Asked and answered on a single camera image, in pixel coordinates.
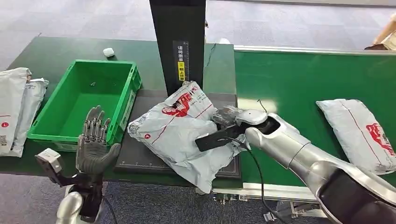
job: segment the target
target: silver robotic arm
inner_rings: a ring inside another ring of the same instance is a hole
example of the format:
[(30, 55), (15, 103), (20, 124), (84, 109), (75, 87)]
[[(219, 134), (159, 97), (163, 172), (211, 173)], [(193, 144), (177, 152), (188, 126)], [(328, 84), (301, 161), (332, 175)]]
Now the silver robotic arm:
[[(338, 224), (396, 223), (396, 189), (377, 175), (340, 160), (311, 144), (276, 114), (246, 110), (236, 117), (251, 127), (247, 141), (295, 173), (312, 191), (325, 214)], [(267, 123), (265, 130), (254, 127)]]

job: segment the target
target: measuring ruler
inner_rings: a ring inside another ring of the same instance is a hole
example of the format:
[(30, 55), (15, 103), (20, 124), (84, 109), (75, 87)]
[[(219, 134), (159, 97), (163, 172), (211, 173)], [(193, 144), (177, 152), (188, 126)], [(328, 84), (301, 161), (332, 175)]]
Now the measuring ruler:
[(176, 75), (179, 81), (190, 80), (188, 41), (173, 41)]

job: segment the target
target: gray carpet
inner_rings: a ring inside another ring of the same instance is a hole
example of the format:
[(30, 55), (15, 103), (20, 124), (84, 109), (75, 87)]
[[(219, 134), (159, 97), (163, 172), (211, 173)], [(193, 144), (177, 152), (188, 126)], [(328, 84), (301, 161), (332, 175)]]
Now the gray carpet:
[[(222, 205), (212, 195), (200, 196), (193, 188), (147, 184), (108, 183), (107, 194), (119, 223), (145, 224), (259, 224), (264, 223), (260, 200), (231, 201)], [(276, 202), (267, 202), (275, 208)], [(105, 209), (103, 223), (112, 223)], [(299, 217), (290, 224), (328, 224), (325, 219)]]
[[(235, 45), (362, 49), (387, 23), (392, 8), (208, 1), (208, 42)], [(34, 36), (155, 40), (148, 0), (0, 0), (0, 70)], [(225, 206), (194, 189), (109, 183), (106, 194), (120, 224), (263, 223), (260, 201)], [(48, 178), (0, 175), (0, 223), (54, 223), (64, 190)], [(292, 223), (323, 223), (298, 218)], [(102, 223), (112, 223), (105, 209)]]

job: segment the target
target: green plastic crate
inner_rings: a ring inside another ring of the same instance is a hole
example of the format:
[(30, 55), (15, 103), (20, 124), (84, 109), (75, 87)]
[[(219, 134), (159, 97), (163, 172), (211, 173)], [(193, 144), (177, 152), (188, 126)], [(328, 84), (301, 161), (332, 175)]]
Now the green plastic crate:
[(88, 111), (101, 105), (110, 118), (106, 141), (122, 140), (141, 78), (136, 64), (75, 60), (33, 123), (28, 138), (43, 147), (76, 151)]

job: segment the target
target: metal frame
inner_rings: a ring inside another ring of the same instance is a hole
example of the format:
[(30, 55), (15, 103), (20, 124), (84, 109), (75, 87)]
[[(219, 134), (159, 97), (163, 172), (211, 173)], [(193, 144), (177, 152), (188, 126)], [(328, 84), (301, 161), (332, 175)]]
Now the metal frame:
[[(243, 188), (237, 189), (214, 188), (213, 193), (245, 195), (249, 199), (261, 199), (261, 184), (243, 183)], [(318, 203), (308, 187), (264, 184), (264, 198), (267, 200)]]
[(244, 0), (244, 1), (259, 1), (264, 3), (277, 3), (277, 4), (306, 4), (306, 5), (331, 5), (331, 6), (374, 6), (374, 7), (394, 7), (396, 1), (394, 0)]
[(337, 55), (379, 55), (379, 56), (396, 55), (396, 51), (390, 51), (390, 50), (335, 50), (335, 49), (288, 48), (288, 47), (244, 46), (244, 45), (235, 45), (234, 51), (294, 52), (294, 53), (337, 54)]

